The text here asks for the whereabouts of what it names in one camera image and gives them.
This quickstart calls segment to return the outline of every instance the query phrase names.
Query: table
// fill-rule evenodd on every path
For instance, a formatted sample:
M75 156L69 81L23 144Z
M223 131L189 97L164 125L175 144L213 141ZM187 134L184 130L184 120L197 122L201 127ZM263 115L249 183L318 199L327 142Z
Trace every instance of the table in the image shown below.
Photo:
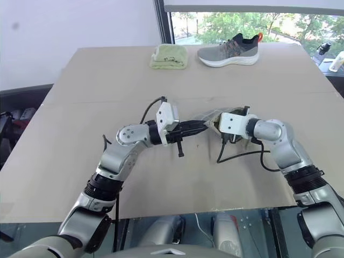
M344 194L344 100L307 53L294 44L260 44L253 66L210 68L188 46L185 70L152 70L154 47L78 50L0 172L0 222L62 221L98 164L102 134L138 123L164 95L182 120L220 107L250 105L251 113L293 125L325 179ZM155 111L147 119L154 118ZM280 173L263 170L257 154L216 164L220 138L205 131L177 146L144 151L120 195L120 217L295 205ZM243 142L224 157L258 149ZM275 164L266 155L269 167Z

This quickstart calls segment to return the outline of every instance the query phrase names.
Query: white shoe sole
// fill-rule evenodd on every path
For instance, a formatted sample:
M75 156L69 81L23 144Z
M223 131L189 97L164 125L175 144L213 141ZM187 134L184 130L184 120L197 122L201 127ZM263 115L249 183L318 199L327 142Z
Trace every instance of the white shoe sole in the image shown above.
M253 56L234 56L232 58L223 59L221 61L208 61L203 58L199 59L210 67L222 67L226 65L242 65L242 66L251 66L258 61L259 53Z

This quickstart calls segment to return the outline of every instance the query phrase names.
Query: light green towel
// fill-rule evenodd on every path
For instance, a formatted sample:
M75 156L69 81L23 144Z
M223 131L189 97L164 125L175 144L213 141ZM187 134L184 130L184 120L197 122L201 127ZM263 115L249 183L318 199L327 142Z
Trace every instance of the light green towel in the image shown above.
M153 69L184 69L188 64L188 52L183 46L161 44L155 48L150 61Z

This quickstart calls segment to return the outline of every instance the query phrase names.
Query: window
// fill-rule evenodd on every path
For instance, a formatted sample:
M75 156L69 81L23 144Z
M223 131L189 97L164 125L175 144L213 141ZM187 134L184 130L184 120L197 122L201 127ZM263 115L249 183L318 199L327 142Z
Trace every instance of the window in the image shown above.
M262 32L263 42L296 43L313 56L324 42L332 43L327 57L344 51L344 17L297 13L173 12L176 44L219 44L241 32L245 38Z

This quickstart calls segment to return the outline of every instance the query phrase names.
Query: beige tabletop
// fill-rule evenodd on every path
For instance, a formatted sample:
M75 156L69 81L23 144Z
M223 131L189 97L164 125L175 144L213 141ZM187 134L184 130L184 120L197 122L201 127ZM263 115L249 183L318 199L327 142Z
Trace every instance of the beige tabletop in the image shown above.
M80 49L0 172L0 222L62 221L98 164L102 134L138 123L164 95L188 120L210 109L250 105L262 119L289 122L325 179L344 194L344 101L297 45L260 44L253 66L210 68L188 47L185 70L152 70L154 47ZM157 107L148 114L153 119ZM280 173L259 155L216 164L220 138L211 131L177 146L144 151L120 195L122 218L295 205ZM228 145L224 157L252 149ZM266 163L274 168L269 154Z

